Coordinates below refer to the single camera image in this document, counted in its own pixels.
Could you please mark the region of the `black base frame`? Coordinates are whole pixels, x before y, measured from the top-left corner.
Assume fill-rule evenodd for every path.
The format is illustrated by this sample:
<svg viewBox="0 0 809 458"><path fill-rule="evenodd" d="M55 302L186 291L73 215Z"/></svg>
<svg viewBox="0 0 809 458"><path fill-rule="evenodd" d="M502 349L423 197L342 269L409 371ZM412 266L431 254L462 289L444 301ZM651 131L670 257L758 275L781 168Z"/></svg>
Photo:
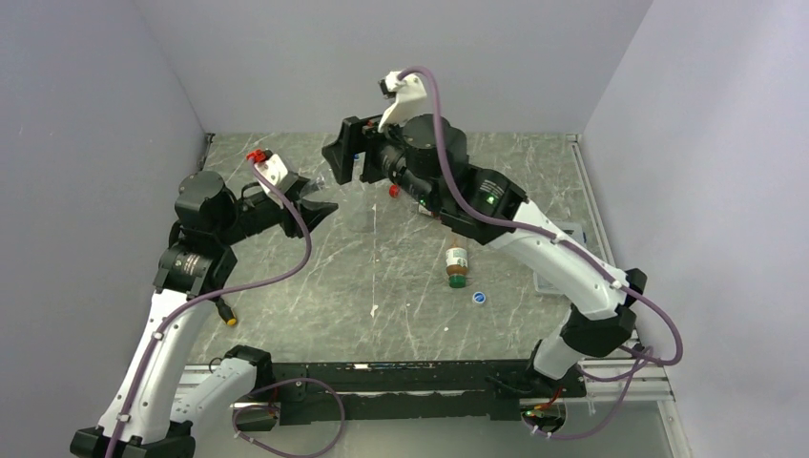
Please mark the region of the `black base frame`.
<svg viewBox="0 0 809 458"><path fill-rule="evenodd" d="M222 360L241 358L257 369L256 393L247 407L273 407L281 426L314 422L487 417L516 421L529 402L582 398L587 390L575 369L559 382L534 382L521 359L275 363L247 345Z"/></svg>

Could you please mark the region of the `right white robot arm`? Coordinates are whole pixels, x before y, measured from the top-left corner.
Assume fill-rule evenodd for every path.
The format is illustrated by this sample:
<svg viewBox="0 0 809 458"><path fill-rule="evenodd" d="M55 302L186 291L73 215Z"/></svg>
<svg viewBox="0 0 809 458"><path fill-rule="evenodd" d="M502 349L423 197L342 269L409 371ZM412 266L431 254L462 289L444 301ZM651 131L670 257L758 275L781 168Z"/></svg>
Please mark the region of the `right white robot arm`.
<svg viewBox="0 0 809 458"><path fill-rule="evenodd" d="M570 300L570 310L531 353L526 383L548 396L585 357L605 357L627 341L636 322L631 306L647 277L593 256L546 217L526 192L502 173L472 165L466 134L441 121L447 161L463 200L486 216L480 221L449 191L440 167L432 117L421 114L403 126L381 129L379 117L342 121L322 156L339 184L352 179L355 157L364 156L360 179L388 179L452 232L501 251L549 281Z"/></svg>

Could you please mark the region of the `black yellow screwdriver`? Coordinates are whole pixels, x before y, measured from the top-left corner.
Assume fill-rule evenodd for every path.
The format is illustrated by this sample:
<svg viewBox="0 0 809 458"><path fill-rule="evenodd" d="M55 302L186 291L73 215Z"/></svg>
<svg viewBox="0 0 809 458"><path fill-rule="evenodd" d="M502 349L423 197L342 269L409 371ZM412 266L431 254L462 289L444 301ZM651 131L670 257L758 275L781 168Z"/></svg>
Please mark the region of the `black yellow screwdriver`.
<svg viewBox="0 0 809 458"><path fill-rule="evenodd" d="M235 326L238 323L238 318L233 308L223 298L218 298L215 302L215 306L220 319L227 326Z"/></svg>

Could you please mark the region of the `aluminium rail right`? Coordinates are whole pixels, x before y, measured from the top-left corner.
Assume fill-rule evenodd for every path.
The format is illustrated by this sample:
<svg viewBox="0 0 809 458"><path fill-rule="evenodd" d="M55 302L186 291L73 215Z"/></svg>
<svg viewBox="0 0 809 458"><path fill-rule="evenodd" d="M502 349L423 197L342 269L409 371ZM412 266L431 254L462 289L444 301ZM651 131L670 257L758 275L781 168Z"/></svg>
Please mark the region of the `aluminium rail right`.
<svg viewBox="0 0 809 458"><path fill-rule="evenodd" d="M575 161L590 212L591 229L587 230L588 245L597 243L600 247L599 258L616 265L582 156L581 135L566 134L565 144ZM655 364L641 364L621 348L601 360L582 360L575 368L579 372L579 377L588 385L589 397L604 393L617 396L623 390L628 395L628 401L655 402L673 397L663 368Z"/></svg>

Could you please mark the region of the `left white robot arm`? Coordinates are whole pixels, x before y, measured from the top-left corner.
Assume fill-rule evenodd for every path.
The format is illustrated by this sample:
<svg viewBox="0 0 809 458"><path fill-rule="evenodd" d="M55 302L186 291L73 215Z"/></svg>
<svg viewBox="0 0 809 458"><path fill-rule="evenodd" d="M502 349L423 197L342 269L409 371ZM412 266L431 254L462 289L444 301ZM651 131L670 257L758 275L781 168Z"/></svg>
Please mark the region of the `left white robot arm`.
<svg viewBox="0 0 809 458"><path fill-rule="evenodd" d="M225 301L237 257L234 246L275 226L290 238L310 234L335 213L334 202L301 196L308 181L270 177L234 194L224 178L202 171L182 180L176 222L160 257L149 316L124 380L98 423L78 430L77 457L190 457L210 419L245 396L259 401L274 387L271 355L247 345L229 350L185 396L176 393L197 335L213 311L234 315Z"/></svg>

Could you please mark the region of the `brown bottle green cap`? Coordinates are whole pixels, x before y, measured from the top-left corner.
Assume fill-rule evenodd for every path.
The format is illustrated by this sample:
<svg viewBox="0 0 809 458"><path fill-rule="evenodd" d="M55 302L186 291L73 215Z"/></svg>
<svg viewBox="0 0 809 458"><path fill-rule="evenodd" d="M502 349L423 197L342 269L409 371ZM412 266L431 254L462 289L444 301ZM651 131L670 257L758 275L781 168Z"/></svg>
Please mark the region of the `brown bottle green cap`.
<svg viewBox="0 0 809 458"><path fill-rule="evenodd" d="M463 239L453 238L445 251L447 282L451 288L467 286L468 251Z"/></svg>

